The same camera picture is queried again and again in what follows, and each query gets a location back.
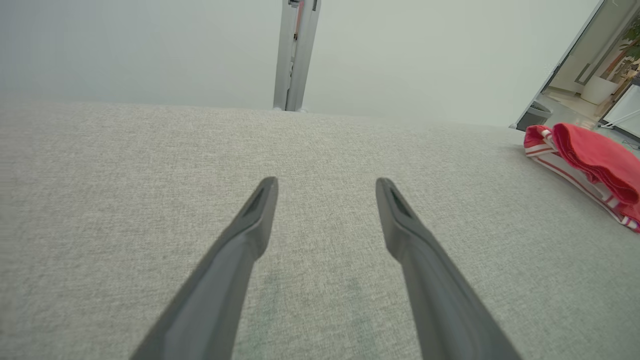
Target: striped towel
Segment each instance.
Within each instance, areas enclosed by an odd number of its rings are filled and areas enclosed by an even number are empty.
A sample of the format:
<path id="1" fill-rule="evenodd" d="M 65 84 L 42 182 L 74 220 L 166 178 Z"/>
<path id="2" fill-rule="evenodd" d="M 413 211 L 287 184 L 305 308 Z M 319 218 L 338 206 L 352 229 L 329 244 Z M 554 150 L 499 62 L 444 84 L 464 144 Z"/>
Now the striped towel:
<path id="1" fill-rule="evenodd" d="M 640 233 L 640 161 L 611 139 L 571 124 L 529 126 L 527 157 L 562 176 Z"/>

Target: folded red cloth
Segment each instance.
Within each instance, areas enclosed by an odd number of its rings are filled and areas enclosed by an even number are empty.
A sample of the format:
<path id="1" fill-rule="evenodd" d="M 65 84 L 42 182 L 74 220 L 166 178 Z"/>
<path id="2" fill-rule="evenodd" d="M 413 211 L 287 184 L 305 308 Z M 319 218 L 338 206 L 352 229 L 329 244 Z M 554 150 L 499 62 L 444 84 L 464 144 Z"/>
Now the folded red cloth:
<path id="1" fill-rule="evenodd" d="M 569 180 L 618 222 L 640 233 L 640 160 L 621 144 L 581 127 L 556 124 L 553 129 L 529 126 L 524 147 L 528 157 Z"/>

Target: gray fabric sofa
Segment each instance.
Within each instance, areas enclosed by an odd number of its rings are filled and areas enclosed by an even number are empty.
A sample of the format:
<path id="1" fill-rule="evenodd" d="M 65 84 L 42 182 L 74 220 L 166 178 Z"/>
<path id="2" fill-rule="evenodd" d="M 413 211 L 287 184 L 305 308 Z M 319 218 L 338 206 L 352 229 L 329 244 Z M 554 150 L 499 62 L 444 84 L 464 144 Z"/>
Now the gray fabric sofa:
<path id="1" fill-rule="evenodd" d="M 640 356 L 640 237 L 513 129 L 137 104 L 0 104 L 1 357 L 128 357 L 258 182 L 236 359 L 418 359 L 391 178 L 524 359 Z"/>

